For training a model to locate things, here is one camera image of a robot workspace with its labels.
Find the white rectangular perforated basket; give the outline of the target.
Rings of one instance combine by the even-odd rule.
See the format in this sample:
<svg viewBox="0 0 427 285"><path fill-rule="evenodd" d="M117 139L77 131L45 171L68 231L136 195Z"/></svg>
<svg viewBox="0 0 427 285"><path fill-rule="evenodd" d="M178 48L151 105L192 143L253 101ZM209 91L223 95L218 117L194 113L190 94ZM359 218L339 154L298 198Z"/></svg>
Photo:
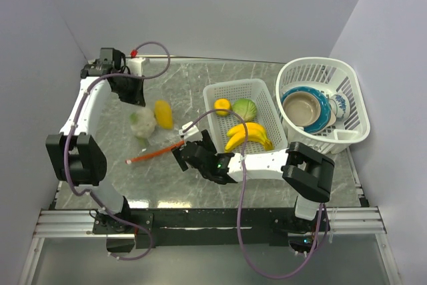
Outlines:
<svg viewBox="0 0 427 285"><path fill-rule="evenodd" d="M264 81L260 79L239 79L208 85L203 90L205 108L217 108L217 100L226 99L232 111L246 123L257 123L266 132L274 150L282 150L288 146L284 128L279 119L272 97ZM213 112L207 116L211 138L218 152L224 152L230 137L231 128L241 124L240 119L232 114L218 115Z"/></svg>

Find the green fake cabbage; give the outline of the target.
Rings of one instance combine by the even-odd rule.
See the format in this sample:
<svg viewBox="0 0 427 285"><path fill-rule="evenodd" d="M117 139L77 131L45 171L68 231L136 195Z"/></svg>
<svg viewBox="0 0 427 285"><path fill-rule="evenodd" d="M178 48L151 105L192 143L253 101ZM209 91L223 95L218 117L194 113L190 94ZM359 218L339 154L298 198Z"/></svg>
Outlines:
<svg viewBox="0 0 427 285"><path fill-rule="evenodd" d="M250 99L238 99L232 105L232 111L238 114L244 121L253 121L258 113L256 104Z"/></svg>

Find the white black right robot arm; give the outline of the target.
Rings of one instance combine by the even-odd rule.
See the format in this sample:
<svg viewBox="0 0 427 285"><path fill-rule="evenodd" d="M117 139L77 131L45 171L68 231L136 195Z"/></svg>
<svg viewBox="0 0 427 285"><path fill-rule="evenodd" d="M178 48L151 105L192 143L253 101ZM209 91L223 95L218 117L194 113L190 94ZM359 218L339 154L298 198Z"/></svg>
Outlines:
<svg viewBox="0 0 427 285"><path fill-rule="evenodd" d="M192 167L201 176L220 185L248 180L283 180L297 193L292 223L307 230L316 221L320 204L330 201L335 162L295 141L286 149L260 154L218 153L209 133L202 140L187 141L171 152L183 171Z"/></svg>

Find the clear zip top bag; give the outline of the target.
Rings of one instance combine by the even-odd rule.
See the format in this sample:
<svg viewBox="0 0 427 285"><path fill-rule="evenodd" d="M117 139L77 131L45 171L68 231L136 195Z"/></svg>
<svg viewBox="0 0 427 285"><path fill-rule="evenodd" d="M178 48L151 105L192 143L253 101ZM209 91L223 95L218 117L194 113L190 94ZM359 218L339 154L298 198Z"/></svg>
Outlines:
<svg viewBox="0 0 427 285"><path fill-rule="evenodd" d="M153 134L148 139L140 139L141 148L134 157L125 160L126 165L134 165L146 162L170 153L173 148L181 147L183 139L178 133L179 128L175 125L173 129L156 127Z"/></svg>

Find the yellow fake mango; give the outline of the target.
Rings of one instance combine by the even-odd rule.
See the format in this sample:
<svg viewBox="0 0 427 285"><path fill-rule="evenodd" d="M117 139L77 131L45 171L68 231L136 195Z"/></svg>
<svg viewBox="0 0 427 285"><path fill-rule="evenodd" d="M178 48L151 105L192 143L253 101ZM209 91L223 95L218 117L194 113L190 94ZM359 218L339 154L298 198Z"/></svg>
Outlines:
<svg viewBox="0 0 427 285"><path fill-rule="evenodd" d="M172 110L168 102L157 100L154 105L154 114L157 124L163 129L173 129Z"/></svg>

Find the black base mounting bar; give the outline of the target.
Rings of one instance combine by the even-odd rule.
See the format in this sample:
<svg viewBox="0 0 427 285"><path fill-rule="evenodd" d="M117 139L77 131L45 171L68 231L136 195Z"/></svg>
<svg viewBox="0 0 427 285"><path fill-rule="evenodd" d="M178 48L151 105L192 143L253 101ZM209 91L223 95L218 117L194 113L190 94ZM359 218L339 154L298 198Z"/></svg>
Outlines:
<svg viewBox="0 0 427 285"><path fill-rule="evenodd" d="M148 246L234 245L241 235L244 244L296 246L309 250L315 232L330 231L326 215L312 221L297 218L293 208L132 209L131 226L105 214L97 214L92 232L107 237L114 253Z"/></svg>

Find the yellow green fake citrus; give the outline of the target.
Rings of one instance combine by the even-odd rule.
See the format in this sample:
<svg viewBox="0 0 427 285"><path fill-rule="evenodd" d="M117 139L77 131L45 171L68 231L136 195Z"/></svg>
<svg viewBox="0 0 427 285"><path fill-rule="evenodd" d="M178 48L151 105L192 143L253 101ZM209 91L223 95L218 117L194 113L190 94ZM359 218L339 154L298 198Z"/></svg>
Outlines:
<svg viewBox="0 0 427 285"><path fill-rule="evenodd" d="M228 116L230 114L230 110L232 109L230 101L224 98L217 99L213 106L216 110L216 114L220 117Z"/></svg>

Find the white round slotted basket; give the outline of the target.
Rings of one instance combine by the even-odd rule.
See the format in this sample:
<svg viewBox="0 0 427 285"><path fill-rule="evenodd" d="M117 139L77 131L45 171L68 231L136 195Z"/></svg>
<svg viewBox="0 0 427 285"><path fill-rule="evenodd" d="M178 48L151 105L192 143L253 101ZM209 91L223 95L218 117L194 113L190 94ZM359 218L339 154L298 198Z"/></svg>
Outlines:
<svg viewBox="0 0 427 285"><path fill-rule="evenodd" d="M313 134L295 126L285 114L282 98L287 91L301 86L317 89L327 98L335 94L346 96L349 99L349 117ZM275 95L288 142L300 141L323 154L337 154L352 144L364 141L370 133L370 121L356 72L343 61L327 57L292 60L278 73Z"/></svg>

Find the white fake cauliflower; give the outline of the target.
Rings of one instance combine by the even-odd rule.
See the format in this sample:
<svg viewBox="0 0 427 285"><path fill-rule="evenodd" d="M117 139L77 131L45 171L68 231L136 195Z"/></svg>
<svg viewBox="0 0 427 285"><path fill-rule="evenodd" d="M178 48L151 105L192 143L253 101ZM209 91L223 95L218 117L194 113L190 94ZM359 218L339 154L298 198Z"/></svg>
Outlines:
<svg viewBox="0 0 427 285"><path fill-rule="evenodd" d="M129 120L131 131L139 144L148 146L148 139L157 125L154 112L148 107L139 107L129 116Z"/></svg>

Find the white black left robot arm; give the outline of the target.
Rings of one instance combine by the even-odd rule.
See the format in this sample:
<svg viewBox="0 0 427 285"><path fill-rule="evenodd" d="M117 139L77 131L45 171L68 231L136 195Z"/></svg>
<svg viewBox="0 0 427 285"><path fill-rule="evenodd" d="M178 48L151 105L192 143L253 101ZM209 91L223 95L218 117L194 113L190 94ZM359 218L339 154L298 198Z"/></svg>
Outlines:
<svg viewBox="0 0 427 285"><path fill-rule="evenodd" d="M87 194L97 202L97 223L124 233L133 222L131 210L107 180L107 160L93 137L110 93L123 103L145 106L143 80L131 74L125 54L104 47L99 58L81 70L71 114L58 134L47 136L45 145L57 179L67 182L76 196Z"/></svg>

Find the blue white porcelain vase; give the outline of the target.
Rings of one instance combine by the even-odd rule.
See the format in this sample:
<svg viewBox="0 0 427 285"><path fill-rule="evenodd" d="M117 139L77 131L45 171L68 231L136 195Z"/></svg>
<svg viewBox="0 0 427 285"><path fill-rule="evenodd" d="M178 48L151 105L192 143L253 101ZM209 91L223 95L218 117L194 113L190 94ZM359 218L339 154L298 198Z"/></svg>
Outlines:
<svg viewBox="0 0 427 285"><path fill-rule="evenodd" d="M343 93L337 93L329 98L329 104L337 121L346 121L350 116L350 101Z"/></svg>

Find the yellow fake banana bunch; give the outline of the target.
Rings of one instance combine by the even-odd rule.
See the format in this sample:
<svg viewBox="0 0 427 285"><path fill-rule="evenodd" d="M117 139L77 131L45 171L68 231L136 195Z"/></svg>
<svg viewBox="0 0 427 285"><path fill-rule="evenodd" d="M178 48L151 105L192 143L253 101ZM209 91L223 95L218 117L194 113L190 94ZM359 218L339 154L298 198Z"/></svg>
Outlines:
<svg viewBox="0 0 427 285"><path fill-rule="evenodd" d="M272 141L268 138L265 128L254 122L247 122L245 124L235 125L228 130L227 136L229 140L224 148L225 152L231 152L238 146L248 141L261 144L265 151L273 150L274 146Z"/></svg>

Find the blue rimmed beige bowl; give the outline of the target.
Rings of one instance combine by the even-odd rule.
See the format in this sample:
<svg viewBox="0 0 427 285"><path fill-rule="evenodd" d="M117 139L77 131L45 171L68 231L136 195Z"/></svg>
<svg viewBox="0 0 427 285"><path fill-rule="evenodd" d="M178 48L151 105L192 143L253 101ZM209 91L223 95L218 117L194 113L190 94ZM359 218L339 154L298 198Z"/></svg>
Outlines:
<svg viewBox="0 0 427 285"><path fill-rule="evenodd" d="M283 94L281 103L288 119L306 133L319 133L336 122L328 98L313 87L292 88Z"/></svg>

